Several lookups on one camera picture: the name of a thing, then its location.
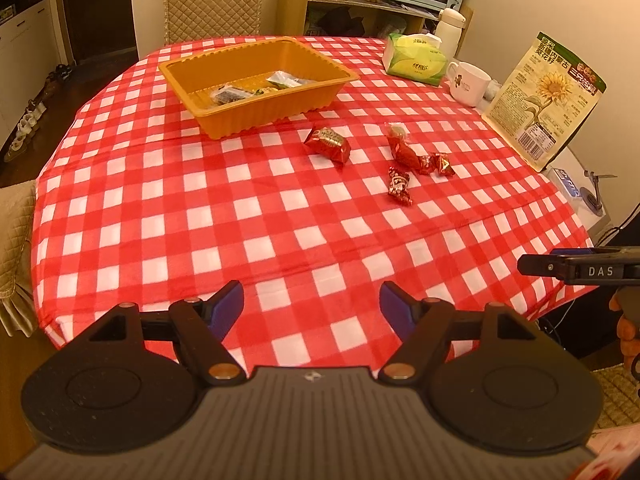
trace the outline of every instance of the sunflower illustration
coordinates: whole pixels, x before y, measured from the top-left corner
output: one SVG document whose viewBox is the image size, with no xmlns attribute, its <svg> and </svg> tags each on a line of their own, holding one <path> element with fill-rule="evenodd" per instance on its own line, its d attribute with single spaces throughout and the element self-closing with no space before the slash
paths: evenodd
<svg viewBox="0 0 640 480">
<path fill-rule="evenodd" d="M 536 93 L 544 99 L 549 99 L 549 104 L 556 101 L 562 102 L 571 93 L 571 83 L 564 74 L 552 72 L 539 79 Z"/>
<path fill-rule="evenodd" d="M 524 99 L 532 105 L 529 106 L 526 111 L 533 116 L 525 128 L 529 128 L 538 120 L 542 110 L 553 103 L 564 102 L 569 97 L 571 88 L 571 82 L 564 74 L 551 72 L 543 75 L 538 80 L 538 86 L 536 88 L 536 94 L 538 95 L 532 95 Z M 545 102 L 543 103 L 538 96 L 542 97 Z"/>
</svg>

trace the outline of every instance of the red and white checkered tablecloth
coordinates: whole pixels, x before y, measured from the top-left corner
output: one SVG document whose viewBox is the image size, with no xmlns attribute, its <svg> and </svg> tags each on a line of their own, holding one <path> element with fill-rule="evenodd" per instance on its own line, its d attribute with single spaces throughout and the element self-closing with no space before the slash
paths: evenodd
<svg viewBox="0 0 640 480">
<path fill-rule="evenodd" d="M 562 195 L 445 88 L 386 75 L 380 40 L 303 39 L 360 80 L 329 108 L 206 137 L 158 64 L 243 41 L 255 38 L 143 59 L 78 112 L 44 167 L 33 280 L 40 324 L 56 344 L 121 301 L 162 310 L 236 279 L 244 313 L 224 344 L 249 370 L 377 370 L 399 345 L 378 307 L 383 280 L 460 309 L 504 301 L 529 317 L 584 293 L 516 270 L 521 254 L 590 244 Z M 386 194 L 389 122 L 404 123 L 418 154 L 450 153 L 456 170 L 412 175 L 413 206 Z M 313 124 L 349 139 L 344 167 L 303 145 Z"/>
</svg>

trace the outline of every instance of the sunflower seed package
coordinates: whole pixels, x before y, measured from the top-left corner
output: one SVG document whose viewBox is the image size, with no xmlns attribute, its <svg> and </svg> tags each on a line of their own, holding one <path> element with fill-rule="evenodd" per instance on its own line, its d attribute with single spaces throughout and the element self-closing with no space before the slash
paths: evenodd
<svg viewBox="0 0 640 480">
<path fill-rule="evenodd" d="M 527 164 L 542 171 L 606 88 L 590 66 L 540 32 L 482 118 Z"/>
</svg>

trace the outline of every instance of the beige chair cushion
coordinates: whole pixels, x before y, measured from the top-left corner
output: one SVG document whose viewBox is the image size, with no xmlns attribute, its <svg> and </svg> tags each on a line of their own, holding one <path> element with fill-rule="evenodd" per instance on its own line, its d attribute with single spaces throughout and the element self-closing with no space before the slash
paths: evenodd
<svg viewBox="0 0 640 480">
<path fill-rule="evenodd" d="M 164 0 L 164 44 L 254 36 L 262 0 Z"/>
<path fill-rule="evenodd" d="M 35 181 L 0 189 L 0 322 L 9 335 L 38 327 L 31 285 Z"/>
<path fill-rule="evenodd" d="M 623 365 L 617 365 L 596 370 L 592 374 L 604 394 L 604 406 L 596 427 L 602 430 L 640 422 L 638 382 L 631 373 Z"/>
</svg>

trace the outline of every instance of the white cabinet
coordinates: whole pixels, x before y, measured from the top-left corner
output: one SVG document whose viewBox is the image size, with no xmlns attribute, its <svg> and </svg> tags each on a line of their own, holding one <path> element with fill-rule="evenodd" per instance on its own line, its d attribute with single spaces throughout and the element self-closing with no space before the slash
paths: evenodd
<svg viewBox="0 0 640 480">
<path fill-rule="evenodd" d="M 10 130 L 58 59 L 48 0 L 0 26 L 0 115 Z"/>
</svg>

